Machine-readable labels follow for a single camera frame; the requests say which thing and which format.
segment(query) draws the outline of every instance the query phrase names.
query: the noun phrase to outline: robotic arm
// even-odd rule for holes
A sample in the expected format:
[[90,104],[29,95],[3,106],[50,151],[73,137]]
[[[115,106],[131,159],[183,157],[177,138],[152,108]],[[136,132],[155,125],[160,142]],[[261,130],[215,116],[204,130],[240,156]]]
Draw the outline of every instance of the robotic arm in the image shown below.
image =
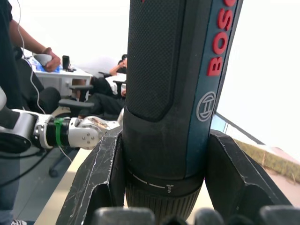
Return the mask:
[[22,153],[34,145],[40,149],[56,146],[93,149],[104,134],[122,126],[123,111],[117,121],[95,116],[55,118],[25,110],[6,108],[6,95],[0,87],[0,151]]

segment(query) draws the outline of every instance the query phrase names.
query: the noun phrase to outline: black cable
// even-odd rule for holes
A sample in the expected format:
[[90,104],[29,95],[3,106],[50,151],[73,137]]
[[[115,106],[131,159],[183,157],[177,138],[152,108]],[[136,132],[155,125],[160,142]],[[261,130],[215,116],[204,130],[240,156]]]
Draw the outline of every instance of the black cable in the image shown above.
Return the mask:
[[30,158],[33,156],[38,156],[39,154],[43,153],[44,151],[40,150],[37,151],[36,153],[25,155],[25,156],[2,156],[0,155],[0,159],[22,159],[22,158]]
[[32,171],[34,168],[36,168],[46,157],[47,155],[50,153],[50,151],[47,151],[46,154],[44,154],[31,168],[29,168],[28,170],[26,170],[24,173],[20,174],[19,176],[17,176],[16,178],[13,178],[12,180],[9,180],[3,184],[0,184],[0,188],[3,188],[13,182],[15,182],[16,180],[19,180],[21,177],[25,176],[26,174],[28,174],[30,171]]

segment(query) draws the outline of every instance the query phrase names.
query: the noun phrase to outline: green cable tie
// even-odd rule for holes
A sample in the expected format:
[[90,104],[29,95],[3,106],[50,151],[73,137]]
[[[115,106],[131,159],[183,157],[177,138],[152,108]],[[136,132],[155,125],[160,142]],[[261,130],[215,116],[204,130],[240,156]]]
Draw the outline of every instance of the green cable tie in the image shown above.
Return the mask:
[[56,143],[58,146],[62,147],[61,140],[60,140],[60,131],[61,131],[61,126],[63,123],[64,119],[63,118],[57,118],[54,120],[54,125],[55,125],[55,139]]

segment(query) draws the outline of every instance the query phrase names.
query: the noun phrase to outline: white marking line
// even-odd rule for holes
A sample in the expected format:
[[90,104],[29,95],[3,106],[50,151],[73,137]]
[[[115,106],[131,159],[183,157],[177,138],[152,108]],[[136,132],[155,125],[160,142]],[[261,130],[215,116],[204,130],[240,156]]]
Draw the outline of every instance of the white marking line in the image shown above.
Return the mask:
[[147,184],[147,182],[145,182],[145,181],[143,181],[142,179],[138,178],[138,177],[135,176],[134,174],[133,174],[133,176],[134,176],[135,178],[137,178],[139,181],[143,182],[144,184]]
[[165,187],[157,186],[157,185],[154,185],[154,184],[149,184],[149,185],[153,186],[153,187],[156,187],[156,188],[165,188]]

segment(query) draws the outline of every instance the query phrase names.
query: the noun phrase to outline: white cable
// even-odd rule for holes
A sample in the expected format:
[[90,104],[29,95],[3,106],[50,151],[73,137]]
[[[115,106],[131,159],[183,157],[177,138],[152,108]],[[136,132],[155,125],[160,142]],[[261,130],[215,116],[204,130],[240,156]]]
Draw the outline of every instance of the white cable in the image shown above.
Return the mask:
[[19,23],[18,23],[18,32],[19,32],[19,35],[21,37],[21,40],[22,40],[22,46],[23,46],[23,49],[22,49],[22,55],[24,57],[24,60],[29,64],[30,68],[31,68],[31,74],[30,74],[30,82],[32,84],[32,86],[34,87],[34,89],[37,91],[37,106],[39,107],[39,109],[43,112],[43,114],[46,114],[45,111],[42,109],[42,107],[39,105],[39,91],[37,89],[37,87],[34,85],[33,81],[32,81],[32,78],[33,78],[33,69],[32,69],[32,65],[31,63],[26,59],[25,57],[25,54],[24,54],[24,49],[25,49],[25,43],[24,43],[24,39],[23,39],[23,36],[20,32],[20,22],[21,22],[21,5],[20,5],[20,2],[19,0],[18,1],[18,5],[19,5],[19,9],[20,9],[20,18],[19,18]]
[[68,160],[70,160],[70,162],[72,163],[71,158],[64,152],[64,150],[60,147],[60,151],[65,155],[65,157],[68,158]]

